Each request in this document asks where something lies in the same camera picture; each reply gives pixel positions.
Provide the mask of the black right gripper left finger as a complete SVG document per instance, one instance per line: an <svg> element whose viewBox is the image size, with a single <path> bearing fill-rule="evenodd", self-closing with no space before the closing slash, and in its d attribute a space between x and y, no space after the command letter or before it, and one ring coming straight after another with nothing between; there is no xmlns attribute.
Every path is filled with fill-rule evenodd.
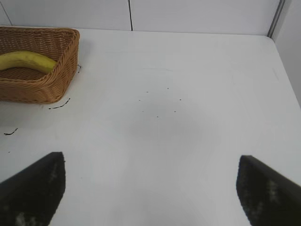
<svg viewBox="0 0 301 226"><path fill-rule="evenodd" d="M66 187L62 152L52 152L0 184L2 226L48 226Z"/></svg>

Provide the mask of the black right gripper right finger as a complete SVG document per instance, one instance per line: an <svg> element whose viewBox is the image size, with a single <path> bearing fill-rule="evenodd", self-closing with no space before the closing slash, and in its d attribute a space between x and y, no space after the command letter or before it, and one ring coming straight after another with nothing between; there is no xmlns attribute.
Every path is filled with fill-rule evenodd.
<svg viewBox="0 0 301 226"><path fill-rule="evenodd" d="M301 224L301 187L251 155L239 159L236 191L250 225Z"/></svg>

